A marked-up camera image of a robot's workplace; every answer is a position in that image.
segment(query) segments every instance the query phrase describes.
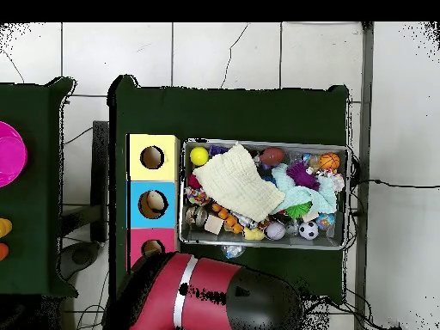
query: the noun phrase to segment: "plastic bag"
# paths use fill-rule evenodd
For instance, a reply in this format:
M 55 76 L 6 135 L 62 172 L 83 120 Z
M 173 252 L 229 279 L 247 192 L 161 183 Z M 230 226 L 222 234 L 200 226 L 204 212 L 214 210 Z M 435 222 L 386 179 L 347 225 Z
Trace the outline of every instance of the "plastic bag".
M 221 246 L 222 252 L 225 257 L 230 260 L 231 258 L 240 257 L 246 247 L 242 246 Z

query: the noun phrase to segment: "orange object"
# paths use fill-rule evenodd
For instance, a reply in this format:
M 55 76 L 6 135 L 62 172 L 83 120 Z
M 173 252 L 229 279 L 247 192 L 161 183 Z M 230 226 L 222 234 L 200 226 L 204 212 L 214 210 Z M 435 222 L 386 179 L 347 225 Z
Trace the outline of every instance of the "orange object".
M 241 233 L 241 232 L 243 231 L 243 227 L 242 227 L 240 224 L 236 224 L 236 225 L 234 225 L 234 226 L 232 227 L 232 231 L 233 231 L 235 234 L 239 234 L 239 233 Z
M 218 217 L 220 217 L 223 220 L 226 219 L 228 217 L 228 215 L 229 215 L 229 213 L 224 207 L 218 213 Z
M 320 157 L 320 167 L 322 169 L 337 169 L 339 167 L 339 157 L 334 153 L 326 153 L 322 155 Z
M 0 243 L 0 260 L 4 260 L 9 254 L 9 248 L 6 244 Z
M 237 219 L 229 214 L 229 216 L 226 218 L 226 221 L 224 223 L 228 225 L 230 228 L 232 228 L 234 225 L 237 224 Z
M 212 204 L 212 211 L 219 212 L 223 207 L 219 204 Z

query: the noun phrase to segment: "orange basketball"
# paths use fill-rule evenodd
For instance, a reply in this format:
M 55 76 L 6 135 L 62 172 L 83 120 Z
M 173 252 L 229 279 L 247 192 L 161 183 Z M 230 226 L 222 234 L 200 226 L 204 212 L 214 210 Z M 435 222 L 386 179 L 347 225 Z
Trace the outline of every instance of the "orange basketball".
M 339 167 L 339 157 L 334 153 L 326 153 L 325 155 L 322 155 L 320 157 L 320 167 L 322 169 L 337 169 Z

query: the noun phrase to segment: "green wooden board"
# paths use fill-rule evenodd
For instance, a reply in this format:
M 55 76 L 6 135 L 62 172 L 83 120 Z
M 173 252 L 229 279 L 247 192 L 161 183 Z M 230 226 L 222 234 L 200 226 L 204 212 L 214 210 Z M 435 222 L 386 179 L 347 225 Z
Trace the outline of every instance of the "green wooden board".
M 120 76 L 109 89 L 110 127 L 116 128 L 116 284 L 125 274 L 125 135 L 172 134 L 299 144 L 345 145 L 345 86 L 225 90 L 140 88 Z M 220 247 L 181 245 L 181 251 L 226 260 Z M 342 299 L 343 251 L 250 248 L 236 262 L 285 279 L 303 293 Z
M 27 165 L 0 188 L 0 217 L 12 231 L 0 241 L 9 256 L 0 262 L 0 294 L 76 296 L 58 275 L 60 237 L 60 110 L 74 80 L 58 77 L 46 86 L 0 83 L 0 120 L 27 146 Z

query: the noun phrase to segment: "round hole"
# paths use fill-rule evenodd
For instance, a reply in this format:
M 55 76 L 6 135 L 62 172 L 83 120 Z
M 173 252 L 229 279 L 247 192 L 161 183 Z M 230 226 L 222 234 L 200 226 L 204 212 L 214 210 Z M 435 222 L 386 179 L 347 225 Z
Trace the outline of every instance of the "round hole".
M 147 255 L 149 252 L 157 251 L 158 253 L 164 253 L 165 247 L 163 246 L 161 241 L 157 239 L 151 239 L 146 241 L 141 247 L 141 254 Z
M 167 198 L 160 191 L 144 192 L 139 198 L 139 211 L 147 219 L 158 219 L 168 208 Z
M 141 153 L 141 163 L 147 169 L 159 169 L 164 162 L 163 151 L 155 145 L 145 148 Z

